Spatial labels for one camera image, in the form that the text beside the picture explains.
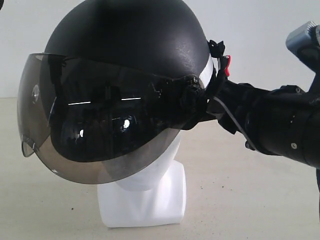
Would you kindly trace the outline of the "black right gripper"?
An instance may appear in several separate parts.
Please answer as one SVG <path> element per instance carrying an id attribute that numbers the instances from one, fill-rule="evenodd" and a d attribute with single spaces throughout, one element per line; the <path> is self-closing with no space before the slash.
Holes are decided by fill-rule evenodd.
<path id="1" fill-rule="evenodd" d="M 265 90 L 226 81 L 207 113 L 228 132 L 241 133 L 246 148 L 264 155 L 315 154 L 315 92 L 296 85 Z"/>

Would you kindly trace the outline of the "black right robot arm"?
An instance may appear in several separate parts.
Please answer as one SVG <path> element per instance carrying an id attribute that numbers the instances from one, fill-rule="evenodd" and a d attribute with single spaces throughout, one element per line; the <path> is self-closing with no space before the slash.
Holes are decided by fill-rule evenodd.
<path id="1" fill-rule="evenodd" d="M 230 133 L 240 132 L 246 147 L 320 167 L 320 93 L 296 85 L 266 90 L 227 81 L 207 113 Z"/>

